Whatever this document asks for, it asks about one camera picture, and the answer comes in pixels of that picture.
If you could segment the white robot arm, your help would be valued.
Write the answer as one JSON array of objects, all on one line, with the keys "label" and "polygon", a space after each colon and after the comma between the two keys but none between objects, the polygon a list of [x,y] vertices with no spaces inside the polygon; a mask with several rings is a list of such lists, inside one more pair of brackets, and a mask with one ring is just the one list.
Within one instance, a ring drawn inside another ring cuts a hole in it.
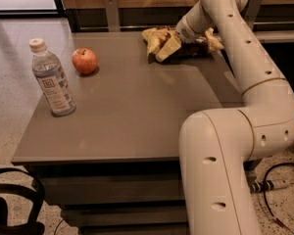
[{"label": "white robot arm", "polygon": [[189,43],[215,26],[243,104],[188,117],[179,161],[190,235],[261,235],[243,164],[294,142],[294,92],[240,12],[247,0],[199,0],[176,26]]}]

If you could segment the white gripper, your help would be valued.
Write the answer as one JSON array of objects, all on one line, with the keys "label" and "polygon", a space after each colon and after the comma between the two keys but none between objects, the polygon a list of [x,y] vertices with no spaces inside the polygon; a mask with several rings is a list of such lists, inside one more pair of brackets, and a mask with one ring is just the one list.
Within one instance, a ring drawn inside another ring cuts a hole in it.
[{"label": "white gripper", "polygon": [[[179,50],[181,48],[181,41],[183,43],[192,43],[201,35],[201,33],[195,32],[189,26],[185,16],[183,16],[182,19],[177,23],[175,31],[178,36],[172,35],[157,53],[156,60],[158,62],[161,63],[169,56],[174,54],[177,50]],[[214,30],[211,27],[205,31],[205,37],[207,39],[209,53],[224,49],[224,46],[214,37]]]}]

